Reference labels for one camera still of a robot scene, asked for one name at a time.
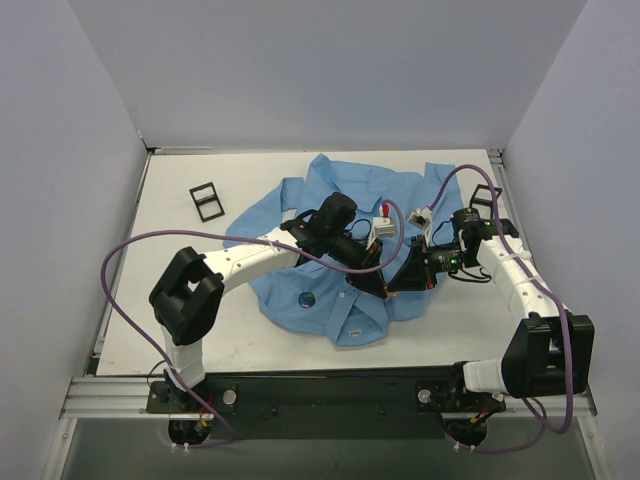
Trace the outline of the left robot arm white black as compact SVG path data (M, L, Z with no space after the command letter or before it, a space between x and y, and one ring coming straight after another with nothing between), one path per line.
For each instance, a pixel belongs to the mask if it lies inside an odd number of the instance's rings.
M204 402L206 374L203 338L214 326L225 294L263 275L297 267L310 256L329 256L365 292L386 296L380 265L382 241L374 232L357 240L347 231L355 220L356 203L333 193L317 210L308 210L248 242L209 253L191 247L179 250L149 296L161 326L169 364L169 398L183 411Z

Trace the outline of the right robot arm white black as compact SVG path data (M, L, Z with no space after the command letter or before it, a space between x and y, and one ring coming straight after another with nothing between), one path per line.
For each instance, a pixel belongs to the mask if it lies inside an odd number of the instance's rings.
M595 327L586 315L557 305L530 260L512 222L484 219L477 209L457 210L454 237L429 245L411 240L409 255L388 283L390 292L424 291L442 273L481 267L501 293L516 330L499 359L462 365L465 388L514 398L581 394L588 386Z

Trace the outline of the blue button-up shirt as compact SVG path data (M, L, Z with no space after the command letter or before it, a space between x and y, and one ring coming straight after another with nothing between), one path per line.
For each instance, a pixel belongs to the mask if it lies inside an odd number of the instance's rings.
M448 220L462 208L456 179L448 175L452 166L428 163L425 172L395 172L367 164L333 161L318 155L309 165L306 176L286 177L278 187L243 212L227 229L225 246L236 245L238 238L258 238L277 228L288 210L297 214L317 209L331 194L339 192L352 199L357 208L347 225L349 243L360 246L367 222L378 212L381 202L391 199L403 212L438 199L434 211L436 222ZM405 228L403 239L383 242L384 268L372 274L363 264L364 254L352 260L345 256L336 264L354 270L353 275L329 268L329 254L314 254L294 268L277 270L251 281L260 312L274 324L289 331L327 337L339 347L356 347L384 338L394 321L406 321L422 315L431 293L402 292L384 300L356 283L377 286L381 278L395 275L407 258L411 237L417 233Z

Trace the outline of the round blue badge pin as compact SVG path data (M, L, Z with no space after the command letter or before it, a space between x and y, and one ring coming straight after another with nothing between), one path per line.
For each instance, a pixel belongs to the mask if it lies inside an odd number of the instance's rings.
M298 296L298 304L300 307L308 309L312 308L316 303L315 295L312 292L304 291Z

